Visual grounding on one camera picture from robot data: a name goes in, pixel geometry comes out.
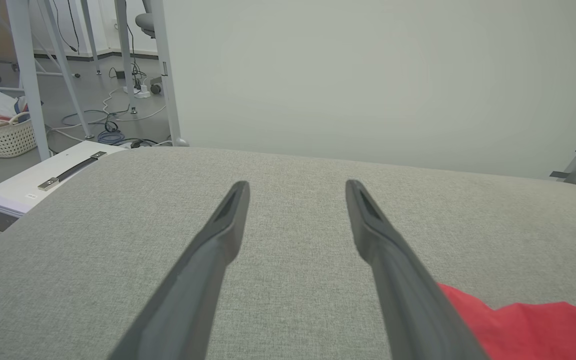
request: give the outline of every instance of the red fabric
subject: red fabric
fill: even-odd
[[[439,284],[492,360],[576,360],[576,306],[514,303],[498,310]]]

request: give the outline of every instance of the white wall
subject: white wall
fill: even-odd
[[[576,1],[164,7],[191,146],[530,178],[574,156]]]
[[[87,3],[90,10],[90,21],[97,52],[102,54],[111,51],[119,52],[119,32],[114,27],[114,24],[117,23],[114,0],[87,0]],[[52,1],[50,4],[54,14],[57,14]],[[71,23],[71,15],[68,11],[68,2],[67,0],[55,0],[55,4],[57,4],[59,10],[59,28],[61,29],[61,34],[70,45],[76,47],[77,41],[73,24]],[[82,3],[79,0],[70,0],[70,4],[73,9],[72,14],[75,20],[75,29],[77,30],[80,43],[79,55],[82,57],[91,57],[92,50],[86,33]],[[150,36],[144,34],[135,24],[135,17],[146,12],[146,10],[144,10],[144,3],[142,3],[142,0],[126,0],[126,6],[128,26],[134,35],[135,52],[145,55],[157,55],[155,39],[151,39]],[[37,0],[30,0],[30,17],[32,18],[32,33],[39,38],[39,41],[46,47],[48,52],[54,53],[53,45],[50,42],[50,37],[48,36],[41,13],[39,12]],[[36,53],[43,53],[36,40],[33,45]],[[65,43],[63,46],[66,55],[78,55],[77,52],[73,52]]]

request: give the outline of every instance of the gray upholstered surface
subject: gray upholstered surface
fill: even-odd
[[[576,186],[201,148],[115,153],[0,235],[0,359],[102,359],[231,184],[248,180],[209,359],[386,359],[344,183],[439,282],[493,307],[576,305]]]

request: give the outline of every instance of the baseboard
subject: baseboard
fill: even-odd
[[[143,53],[142,54],[140,54],[140,53],[133,54],[133,53],[130,53],[130,57],[131,58],[137,58],[137,59],[151,59],[151,60],[158,60],[159,59],[156,52],[148,51],[148,53],[150,53],[150,54],[143,54]],[[98,59],[105,59],[108,57],[121,57],[121,55],[122,55],[122,53],[118,48],[109,48],[108,50],[98,51],[96,54],[96,57]],[[41,50],[35,50],[34,51],[34,57],[37,59],[50,59],[50,57],[52,57],[53,59],[56,59],[54,54],[46,54],[45,52],[43,52]],[[79,55],[75,55],[74,53],[72,53],[72,54],[66,53],[66,59],[72,60],[74,62],[91,62],[91,61],[93,61],[92,54],[90,54],[90,53],[80,53]]]

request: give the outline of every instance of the power strip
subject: power strip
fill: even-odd
[[[123,92],[128,94],[128,87],[124,86]],[[148,91],[148,86],[146,86],[146,85],[141,85],[141,89],[132,88],[132,93],[134,94],[135,98],[137,98],[137,99],[150,98],[150,96],[151,96],[151,92]]]

